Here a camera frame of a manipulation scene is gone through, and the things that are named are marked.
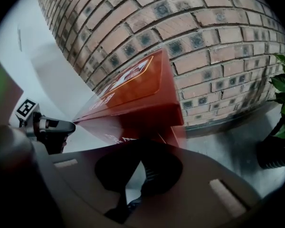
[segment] black flower pot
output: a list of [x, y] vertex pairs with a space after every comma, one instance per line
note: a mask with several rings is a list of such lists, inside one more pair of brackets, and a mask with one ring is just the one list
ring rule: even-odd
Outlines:
[[265, 140], [256, 147], [257, 161], [263, 169], [285, 166], [285, 139], [272, 136], [279, 131], [282, 125], [280, 120]]

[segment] red cardboard box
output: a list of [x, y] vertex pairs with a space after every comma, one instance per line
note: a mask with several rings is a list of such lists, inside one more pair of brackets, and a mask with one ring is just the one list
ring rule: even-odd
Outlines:
[[146, 56], [113, 78], [74, 122], [109, 143], [149, 138], [180, 147], [185, 138], [183, 118], [166, 50]]

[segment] gray floor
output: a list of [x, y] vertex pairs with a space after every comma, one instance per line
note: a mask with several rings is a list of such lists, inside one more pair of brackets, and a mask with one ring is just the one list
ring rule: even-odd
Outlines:
[[187, 148], [207, 155], [245, 179], [261, 197], [285, 181], [285, 167], [263, 170], [255, 154], [256, 143], [265, 139], [280, 119], [280, 107], [228, 132], [191, 138]]

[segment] brick wall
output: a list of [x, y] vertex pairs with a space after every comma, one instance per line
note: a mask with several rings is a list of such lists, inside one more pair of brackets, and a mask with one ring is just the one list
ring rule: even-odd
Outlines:
[[285, 30], [264, 0], [39, 0], [63, 55], [99, 91], [165, 47], [186, 125], [224, 119], [274, 97]]

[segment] white wall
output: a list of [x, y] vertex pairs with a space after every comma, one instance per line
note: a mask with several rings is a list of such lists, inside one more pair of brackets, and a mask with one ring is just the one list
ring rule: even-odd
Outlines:
[[[25, 98], [31, 98], [39, 103], [42, 114], [71, 121], [94, 94], [56, 45], [38, 0], [19, 0], [2, 21], [0, 62], [24, 91], [15, 108]], [[19, 124], [14, 114], [10, 124], [15, 127]], [[69, 137], [72, 144], [68, 144], [65, 151], [105, 146], [89, 135], [78, 127]]]

